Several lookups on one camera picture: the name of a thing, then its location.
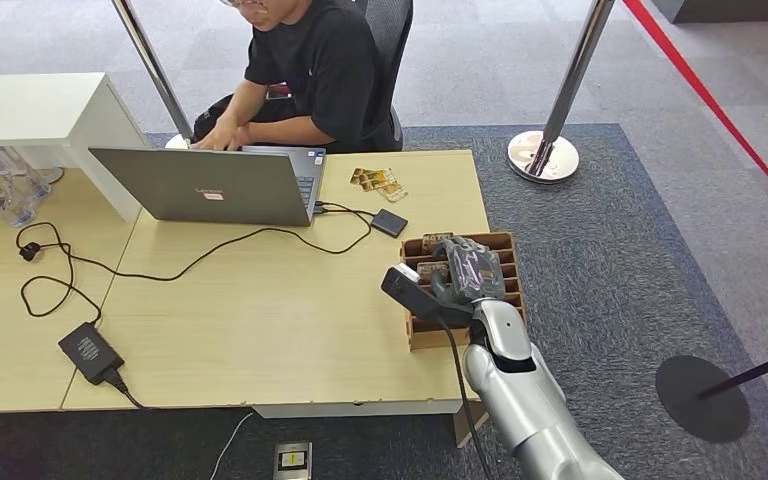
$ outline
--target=white cabinet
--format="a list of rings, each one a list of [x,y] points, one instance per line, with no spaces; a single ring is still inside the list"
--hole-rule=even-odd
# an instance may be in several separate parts
[[[0,75],[0,146],[37,168],[80,168],[134,222],[137,201],[88,147],[145,148],[137,123],[104,73]]]

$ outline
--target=silver laptop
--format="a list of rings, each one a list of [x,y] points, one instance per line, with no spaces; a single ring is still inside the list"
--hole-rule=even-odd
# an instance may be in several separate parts
[[[89,151],[154,218],[189,222],[310,225],[325,162],[309,147]]]

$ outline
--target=laptop logo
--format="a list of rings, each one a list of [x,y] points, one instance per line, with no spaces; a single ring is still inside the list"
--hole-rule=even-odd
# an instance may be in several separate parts
[[[225,197],[222,195],[224,193],[222,190],[205,190],[203,188],[197,188],[196,192],[204,195],[204,198],[207,200],[225,200]]]

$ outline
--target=person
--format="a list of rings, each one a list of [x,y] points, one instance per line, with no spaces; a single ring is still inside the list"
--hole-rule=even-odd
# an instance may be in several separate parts
[[[195,122],[196,148],[324,146],[368,151],[375,129],[375,41],[350,0],[222,0],[252,25],[249,65],[236,91]],[[291,99],[266,99],[286,82]]]

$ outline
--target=black t-shirt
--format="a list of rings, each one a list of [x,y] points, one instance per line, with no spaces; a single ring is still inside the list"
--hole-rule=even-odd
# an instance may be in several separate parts
[[[378,62],[375,41],[350,0],[313,0],[299,22],[253,29],[246,79],[287,82],[299,115],[329,137],[357,143],[372,120]]]

